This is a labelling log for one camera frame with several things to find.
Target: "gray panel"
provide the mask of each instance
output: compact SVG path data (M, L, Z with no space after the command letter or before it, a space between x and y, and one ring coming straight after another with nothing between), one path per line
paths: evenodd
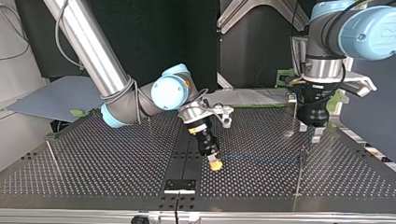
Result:
M100 93L89 77L63 77L23 97L7 109L46 119L74 122L70 110L84 112L103 103Z
M362 139L396 161L396 57L383 61L356 60L353 71L370 77L378 87L364 98L348 94L340 120Z

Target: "black cable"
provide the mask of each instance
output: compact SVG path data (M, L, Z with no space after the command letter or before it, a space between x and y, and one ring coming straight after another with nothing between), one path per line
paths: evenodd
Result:
M344 83L346 77L347 77L347 69L346 66L344 64L342 64L342 69L343 69L343 76L341 77L341 80L337 83L337 85L334 86L334 88L332 88L332 91L329 92L329 94L327 94L325 97L321 98L320 100L317 100L315 102L309 103L309 104L302 104L300 103L300 105L316 105L316 104L320 104L323 103L327 100L329 100L330 98L332 98L333 95L335 95L335 93L337 92L338 88L340 88L341 84Z
M395 3L396 3L396 0L392 0L392 1L388 2L388 3L386 3L385 6L391 6L391 5L395 4Z
M19 54L16 54L14 56L6 57L6 58L0 58L0 61L5 61L5 60L10 60L10 59L21 57L23 54L25 54L27 52L29 47L30 47L30 44L27 44L26 49L23 52L21 52Z
M293 60L294 60L294 65L296 66L297 74L299 77L301 77L300 66L297 63L297 59L296 59L295 51L294 51L294 47L293 47L293 40L292 40L293 36L294 36L294 22L296 19L297 8L298 8L298 1L296 0L296 5L294 6L294 10L293 10L293 17L291 19L290 47L291 47L291 54L292 54Z
M330 46L330 34L332 33L332 29L334 29L334 27L337 24L337 22L339 22L341 20L341 18L348 13L348 11L350 11L352 8L358 6L361 3L366 2L366 1L368 1L368 0L358 0L358 1L356 1L354 4L350 5L346 9L344 9L344 11L342 11L340 14L338 14L338 16L332 21L332 24L330 25L329 29L327 30L325 41L324 41L324 44L325 44L324 47L327 50L329 50L331 53L333 53L335 55L338 55L336 52L334 52L332 49L329 48L329 46Z

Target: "silver robot arm segment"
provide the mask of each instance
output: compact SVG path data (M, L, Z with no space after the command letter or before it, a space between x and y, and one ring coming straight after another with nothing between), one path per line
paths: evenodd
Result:
M105 101L102 114L109 126L119 128L164 110L178 109L184 124L197 138L200 153L208 157L212 170L221 168L219 143L210 130L209 117L215 115L223 127L230 128L232 108L221 104L210 106L203 100L205 92L196 90L184 64L167 69L158 80L139 89L125 74L85 1L44 2L56 20L62 19L61 28L102 94Z

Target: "white wall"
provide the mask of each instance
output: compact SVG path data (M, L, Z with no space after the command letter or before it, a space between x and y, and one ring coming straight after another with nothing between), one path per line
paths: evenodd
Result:
M0 0L0 3L16 9L14 0ZM19 28L15 17L6 13ZM23 52L25 48L26 43L0 15L0 59ZM40 76L30 49L19 58L0 61L0 109L43 86L45 80ZM50 132L49 122L48 119L0 112L0 171L43 143L43 137Z

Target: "cable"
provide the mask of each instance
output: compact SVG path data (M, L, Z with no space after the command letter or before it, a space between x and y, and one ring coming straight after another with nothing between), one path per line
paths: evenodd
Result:
M296 0L296 5L294 6L294 10L293 10L293 17L291 19L290 47L291 47L291 54L292 54L293 60L294 60L294 65L296 66L297 75L299 77L301 77L300 66L297 63L297 59L296 59L295 51L294 51L294 47L293 47L293 40L292 40L293 36L294 36L294 22L295 22L295 19L296 19L297 8L298 8L298 1Z
M391 5L395 4L395 3L396 3L396 0L392 0L392 1L388 2L388 3L386 3L385 6L391 6Z
M4 7L5 9L8 9L12 14L14 14L15 18L18 19L18 24L21 27L21 33L20 31L14 26L14 24L11 22L11 20L9 19L9 17L4 13L3 10L1 10L1 7ZM24 30L22 29L22 22L21 22L21 18L18 15L18 13L12 8L9 7L7 5L3 5L0 6L0 12L2 13L3 17L8 21L8 23L11 25L12 29L14 29L15 33L22 39L24 40L26 43L28 42L27 37L26 37L26 33L24 32Z
M195 101L195 100L197 100L199 98L204 97L208 92L209 92L209 89L201 89L200 91L198 91L198 93L195 96L193 96L191 98L191 100L186 102L186 104L189 103L189 102Z
M334 88L332 88L332 91L329 92L329 94L327 94L325 97L321 98L320 100L317 100L315 102L309 103L309 104L302 104L300 103L302 106L306 106L306 105L316 105L322 102L325 102L327 100L329 100L330 98L332 98L332 96L337 92L338 88L340 88L341 84L344 83L346 77L347 77L347 69L346 66L344 64L342 64L342 69L343 69L343 76L341 77L341 80L337 83L337 85L334 86Z
M325 41L324 41L324 47L329 50L331 53L338 55L336 52L334 52L332 49L329 48L330 46L330 34L332 33L332 29L334 29L335 25L337 22L341 20L341 18L348 13L352 8L358 6L359 4L366 2L368 0L358 0L354 4L350 5L344 11L342 11L338 16L332 21L332 24L330 25L329 29L327 30Z
M5 9L8 9L8 10L9 10L12 14L14 14L14 16L17 18L18 23L20 24L20 27L21 27L21 33L18 31L18 29L15 27L15 25L11 22L11 20L10 20L9 17L6 15L6 13L4 13L4 11L1 9L2 7L5 8ZM6 58L0 58L0 61L5 61L5 60L10 60L10 59L18 58L18 57L22 56L23 54L25 54L25 53L29 50L29 48L30 48L29 41L27 40L26 34L25 34L25 32L24 32L24 29L23 29L23 25L22 25L22 23L21 23L21 18L20 18L20 16L18 15L18 13L17 13L12 7L9 7L9 6L7 6L7 5L0 5L0 12L1 12L1 14L3 15L3 17L7 20L7 22L12 26L14 32L15 32L22 40L24 40L24 41L27 43L26 49L25 49L23 52L21 52L21 53L19 53L19 54L16 54L16 55L13 55L13 56L6 57Z
M67 61L70 63L74 64L75 66L78 66L80 68L84 68L81 63L76 63L72 59L70 59L66 53L64 53L64 50L62 49L61 43L59 41L59 23L61 22L62 17L64 16L64 10L66 9L67 5L69 3L69 0L64 0L64 5L61 7L61 10L59 11L58 19L56 20L55 24L55 42L56 46L58 47L58 50L61 52L61 54L66 58Z

